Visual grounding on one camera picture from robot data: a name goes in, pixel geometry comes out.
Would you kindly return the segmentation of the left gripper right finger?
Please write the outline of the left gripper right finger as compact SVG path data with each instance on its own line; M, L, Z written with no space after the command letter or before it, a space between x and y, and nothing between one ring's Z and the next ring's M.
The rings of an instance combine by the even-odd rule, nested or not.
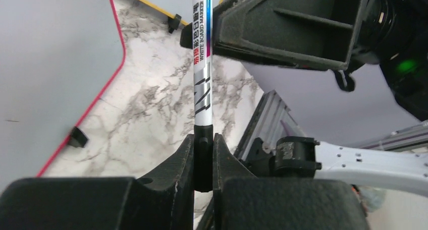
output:
M347 183L317 180L324 168L313 138L277 141L275 156L257 177L229 151L222 135L213 143L213 200L216 229L369 229Z

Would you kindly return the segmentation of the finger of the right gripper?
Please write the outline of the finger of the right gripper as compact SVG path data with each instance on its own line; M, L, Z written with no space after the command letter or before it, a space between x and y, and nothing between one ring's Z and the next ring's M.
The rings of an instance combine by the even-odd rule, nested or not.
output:
M367 0L224 0L215 55L259 65L346 70Z

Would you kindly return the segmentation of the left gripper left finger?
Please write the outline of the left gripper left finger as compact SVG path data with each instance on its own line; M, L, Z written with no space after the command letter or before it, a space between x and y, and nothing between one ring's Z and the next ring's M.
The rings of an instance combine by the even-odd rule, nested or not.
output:
M140 178L25 178L1 195L1 229L192 229L193 135Z

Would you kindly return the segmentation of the white whiteboard marker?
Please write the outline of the white whiteboard marker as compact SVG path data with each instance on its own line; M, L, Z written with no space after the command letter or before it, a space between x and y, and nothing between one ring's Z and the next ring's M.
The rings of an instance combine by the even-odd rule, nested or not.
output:
M197 126L212 124L212 0L192 0L194 112Z

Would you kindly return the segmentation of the red framed whiteboard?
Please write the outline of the red framed whiteboard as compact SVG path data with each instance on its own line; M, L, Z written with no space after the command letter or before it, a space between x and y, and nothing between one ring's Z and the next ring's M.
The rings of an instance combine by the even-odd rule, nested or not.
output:
M1 0L1 188L44 171L125 60L113 0Z

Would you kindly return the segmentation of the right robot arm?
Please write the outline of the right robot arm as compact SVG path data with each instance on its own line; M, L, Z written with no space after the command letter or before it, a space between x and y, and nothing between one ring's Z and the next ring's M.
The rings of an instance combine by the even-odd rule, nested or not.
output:
M351 92L351 73L378 65L395 101L427 121L427 0L191 0L191 22L180 44L193 52L195 167L212 161L213 55L285 68L332 71L339 88ZM279 141L290 159L262 166L269 176L298 175L342 180L427 196L427 157L398 152L401 131L366 148L347 148L312 138Z

